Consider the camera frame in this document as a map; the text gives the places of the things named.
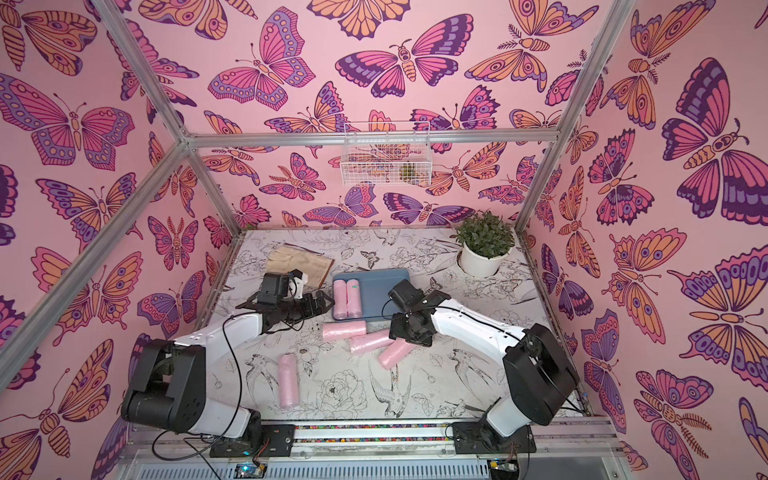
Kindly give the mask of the blue plastic storage box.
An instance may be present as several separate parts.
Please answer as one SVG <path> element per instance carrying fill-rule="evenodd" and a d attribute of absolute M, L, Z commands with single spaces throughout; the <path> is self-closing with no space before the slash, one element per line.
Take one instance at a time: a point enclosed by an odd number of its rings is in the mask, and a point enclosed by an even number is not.
<path fill-rule="evenodd" d="M 389 302 L 389 292 L 402 280 L 409 280 L 407 269 L 390 268 L 371 271 L 340 273 L 333 280 L 357 280 L 360 284 L 362 316 L 359 320 L 383 321 L 389 320 L 399 311 L 398 307 Z"/>

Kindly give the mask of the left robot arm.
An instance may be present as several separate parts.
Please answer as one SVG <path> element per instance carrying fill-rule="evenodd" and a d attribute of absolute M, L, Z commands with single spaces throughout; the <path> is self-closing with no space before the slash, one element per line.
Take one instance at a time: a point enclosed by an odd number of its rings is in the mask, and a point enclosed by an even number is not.
<path fill-rule="evenodd" d="M 234 441 L 250 453 L 262 448 L 261 415 L 242 405 L 244 383 L 239 383 L 235 404 L 215 400 L 207 393 L 208 370 L 226 355 L 236 360 L 237 346 L 274 334 L 280 323 L 293 328 L 329 312 L 335 301 L 321 290 L 306 293 L 307 280 L 298 270 L 267 273 L 260 289 L 222 323 L 172 340 L 149 341 L 124 394 L 122 420 L 162 433 L 211 435 L 215 445 Z"/>

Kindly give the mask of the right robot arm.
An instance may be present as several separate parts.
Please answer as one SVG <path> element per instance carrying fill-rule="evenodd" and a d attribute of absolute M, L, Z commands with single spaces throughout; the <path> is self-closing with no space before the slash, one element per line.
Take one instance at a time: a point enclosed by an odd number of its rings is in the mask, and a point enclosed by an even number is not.
<path fill-rule="evenodd" d="M 398 311 L 390 337 L 430 347 L 437 334 L 451 337 L 496 361 L 507 394 L 479 421 L 480 437 L 506 440 L 531 424 L 549 425 L 577 390 L 579 376 L 553 332 L 536 323 L 508 325 L 463 305 L 445 292 L 428 294 L 402 280 L 388 293 Z"/>

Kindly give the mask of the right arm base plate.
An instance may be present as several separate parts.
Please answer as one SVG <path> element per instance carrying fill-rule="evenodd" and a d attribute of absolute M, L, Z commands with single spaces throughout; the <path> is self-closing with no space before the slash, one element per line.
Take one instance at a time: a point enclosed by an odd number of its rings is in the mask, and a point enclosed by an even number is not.
<path fill-rule="evenodd" d="M 510 436 L 502 436 L 485 422 L 454 422 L 449 437 L 458 454 L 535 453 L 532 430 L 523 426 Z"/>

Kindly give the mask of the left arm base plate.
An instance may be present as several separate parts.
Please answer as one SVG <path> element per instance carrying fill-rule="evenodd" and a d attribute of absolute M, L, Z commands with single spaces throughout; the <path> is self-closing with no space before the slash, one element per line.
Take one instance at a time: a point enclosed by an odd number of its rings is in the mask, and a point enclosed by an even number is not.
<path fill-rule="evenodd" d="M 267 424 L 250 428 L 239 439 L 217 442 L 210 449 L 212 458 L 283 458 L 291 455 L 295 440 L 294 424 Z"/>

